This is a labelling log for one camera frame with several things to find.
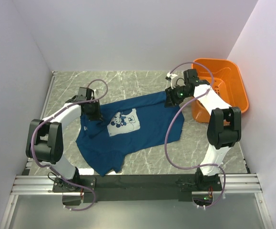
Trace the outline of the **aluminium frame rail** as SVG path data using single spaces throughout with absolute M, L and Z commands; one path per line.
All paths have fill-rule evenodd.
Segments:
M 225 194 L 262 193 L 256 174 L 227 174 Z M 16 176 L 11 195 L 79 195 L 79 192 L 53 192 L 53 181 L 46 176 Z

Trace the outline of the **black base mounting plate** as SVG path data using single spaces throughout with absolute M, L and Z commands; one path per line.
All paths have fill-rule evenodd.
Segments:
M 210 179 L 194 174 L 166 175 L 84 175 L 81 184 L 88 187 L 70 187 L 64 181 L 55 178 L 52 191 L 69 193 L 70 198 L 63 198 L 66 205 L 78 205 L 97 201 L 134 201 L 134 200 L 178 200 L 192 201 L 193 192 L 221 191 L 222 182 L 218 175 Z

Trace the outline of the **blue t shirt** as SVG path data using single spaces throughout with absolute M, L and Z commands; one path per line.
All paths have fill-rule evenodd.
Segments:
M 119 172 L 126 155 L 164 144 L 171 122 L 168 142 L 180 140 L 184 116 L 165 101 L 166 93 L 158 92 L 101 105 L 103 121 L 83 115 L 76 144 L 87 164 L 101 176 Z

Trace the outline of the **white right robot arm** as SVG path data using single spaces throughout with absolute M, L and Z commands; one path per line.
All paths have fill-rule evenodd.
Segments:
M 184 85 L 178 85 L 180 77 L 167 73 L 170 87 L 166 88 L 165 106 L 176 106 L 191 97 L 199 101 L 210 115 L 207 128 L 209 147 L 201 166 L 197 168 L 194 185 L 206 190 L 218 182 L 220 165 L 226 153 L 241 139 L 241 110 L 225 102 L 212 88 L 213 81 L 201 80 L 196 69 L 184 71 Z

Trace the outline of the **orange plastic basket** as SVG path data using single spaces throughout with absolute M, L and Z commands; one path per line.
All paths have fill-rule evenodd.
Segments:
M 245 86 L 237 65 L 229 60 L 198 58 L 194 62 L 207 67 L 214 76 L 212 89 L 225 102 L 231 106 L 237 106 L 242 114 L 249 108 L 249 101 L 245 91 Z M 211 83 L 211 76 L 203 67 L 192 64 L 192 68 L 197 70 L 198 77 Z M 192 102 L 191 111 L 193 119 L 199 123 L 208 123 L 209 113 L 199 101 Z

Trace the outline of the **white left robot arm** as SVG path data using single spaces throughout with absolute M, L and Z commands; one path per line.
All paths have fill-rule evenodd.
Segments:
M 63 156 L 63 129 L 75 119 L 85 116 L 88 121 L 102 121 L 100 103 L 94 90 L 80 87 L 78 94 L 51 116 L 30 122 L 26 156 L 36 159 L 41 167 L 53 169 L 54 182 L 74 192 L 82 185 L 78 168 Z

